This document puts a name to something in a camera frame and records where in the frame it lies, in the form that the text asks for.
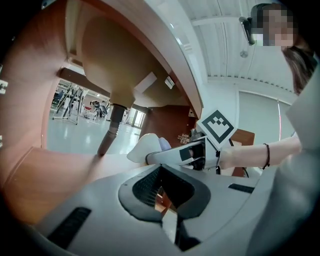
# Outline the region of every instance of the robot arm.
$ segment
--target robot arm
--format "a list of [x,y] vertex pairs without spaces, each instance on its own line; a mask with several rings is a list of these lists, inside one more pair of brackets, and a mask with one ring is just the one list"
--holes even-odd
[[186,145],[162,150],[155,134],[146,134],[127,155],[136,163],[193,166],[194,170],[215,168],[220,171],[220,148],[237,129],[217,109],[197,122]]

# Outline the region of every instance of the brown hair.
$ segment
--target brown hair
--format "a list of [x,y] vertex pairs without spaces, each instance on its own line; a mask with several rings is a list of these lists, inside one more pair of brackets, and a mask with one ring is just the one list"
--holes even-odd
[[296,46],[285,48],[282,52],[292,72],[294,92],[299,95],[314,73],[317,61],[312,53]]

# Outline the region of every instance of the black cable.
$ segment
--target black cable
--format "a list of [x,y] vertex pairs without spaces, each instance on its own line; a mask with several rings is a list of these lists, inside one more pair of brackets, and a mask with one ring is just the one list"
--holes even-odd
[[221,175],[221,169],[220,169],[220,166],[218,165],[220,160],[220,154],[221,154],[220,151],[215,152],[215,156],[218,158],[218,160],[216,161],[215,173],[218,175]]
[[[231,139],[229,139],[229,142],[230,142],[230,145],[231,145],[232,147],[234,147],[234,146],[235,146]],[[243,169],[243,171],[244,171],[244,173],[245,173],[246,177],[247,177],[247,178],[249,178],[249,174],[248,174],[248,172],[247,172],[247,168],[242,167],[242,169]]]

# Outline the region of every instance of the woman's arm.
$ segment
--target woman's arm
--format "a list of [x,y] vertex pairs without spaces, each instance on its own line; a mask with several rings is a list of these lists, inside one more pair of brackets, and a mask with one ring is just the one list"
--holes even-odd
[[[282,139],[269,144],[270,165],[278,165],[283,159],[301,150],[297,136]],[[223,149],[220,154],[221,169],[231,167],[263,167],[266,164],[268,151],[266,145],[234,146]]]

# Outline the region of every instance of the woman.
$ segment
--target woman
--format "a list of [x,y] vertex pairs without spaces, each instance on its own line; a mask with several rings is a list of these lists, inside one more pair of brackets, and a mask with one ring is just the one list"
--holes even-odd
[[[299,95],[311,78],[317,61],[314,51],[299,34],[297,20],[285,6],[262,3],[251,10],[252,33],[263,33],[263,45],[281,46],[293,76],[294,92]],[[278,165],[291,154],[301,150],[296,134],[269,145],[239,146],[223,149],[221,169],[231,167],[266,167]]]

